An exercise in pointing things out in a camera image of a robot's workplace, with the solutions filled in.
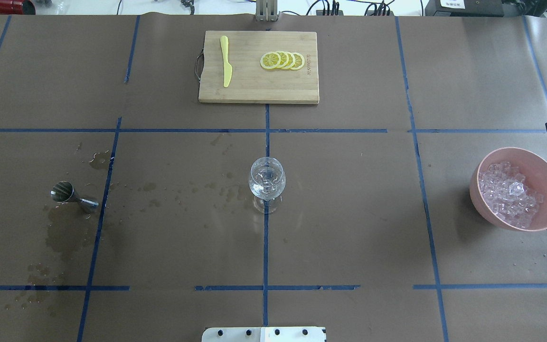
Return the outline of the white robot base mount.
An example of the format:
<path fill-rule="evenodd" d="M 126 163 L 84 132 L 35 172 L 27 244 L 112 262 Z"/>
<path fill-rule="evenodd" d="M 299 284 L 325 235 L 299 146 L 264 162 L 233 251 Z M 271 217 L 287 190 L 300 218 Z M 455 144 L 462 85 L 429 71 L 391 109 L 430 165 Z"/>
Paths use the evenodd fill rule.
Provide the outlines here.
<path fill-rule="evenodd" d="M 205 329 L 202 342 L 326 342 L 325 327 L 211 327 Z"/>

